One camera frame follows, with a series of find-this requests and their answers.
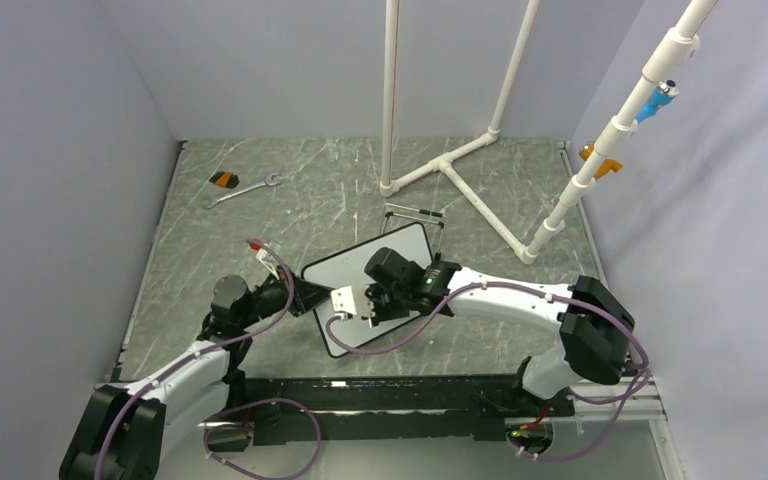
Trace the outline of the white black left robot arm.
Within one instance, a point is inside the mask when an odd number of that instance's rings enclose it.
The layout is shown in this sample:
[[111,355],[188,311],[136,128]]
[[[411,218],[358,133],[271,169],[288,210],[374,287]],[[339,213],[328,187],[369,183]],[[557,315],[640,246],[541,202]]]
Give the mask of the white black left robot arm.
[[328,287],[296,275],[270,276],[250,288],[237,275],[213,288],[196,340],[145,378],[104,384],[91,395],[59,468],[61,479],[152,479],[169,451],[200,422],[239,417],[247,406],[250,327],[301,316],[330,298]]

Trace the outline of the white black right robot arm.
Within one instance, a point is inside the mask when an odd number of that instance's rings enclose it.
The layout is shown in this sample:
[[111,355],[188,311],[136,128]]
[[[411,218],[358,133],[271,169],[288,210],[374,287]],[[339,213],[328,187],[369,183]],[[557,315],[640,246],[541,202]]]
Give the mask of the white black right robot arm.
[[534,415],[561,390],[582,380],[616,385],[626,368],[635,321],[598,279],[534,284],[494,277],[455,262],[422,267],[391,248],[367,262],[366,295],[375,320],[402,313],[478,316],[540,328],[556,338],[546,352],[524,360],[511,388],[517,411]]

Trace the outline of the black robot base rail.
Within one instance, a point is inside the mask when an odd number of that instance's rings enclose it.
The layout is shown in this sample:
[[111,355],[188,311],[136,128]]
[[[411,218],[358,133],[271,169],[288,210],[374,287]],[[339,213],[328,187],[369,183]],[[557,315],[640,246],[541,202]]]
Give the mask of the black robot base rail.
[[245,424],[256,446],[295,441],[468,437],[502,441],[511,429],[575,409],[564,392],[531,402],[514,376],[283,378],[238,381],[214,424]]

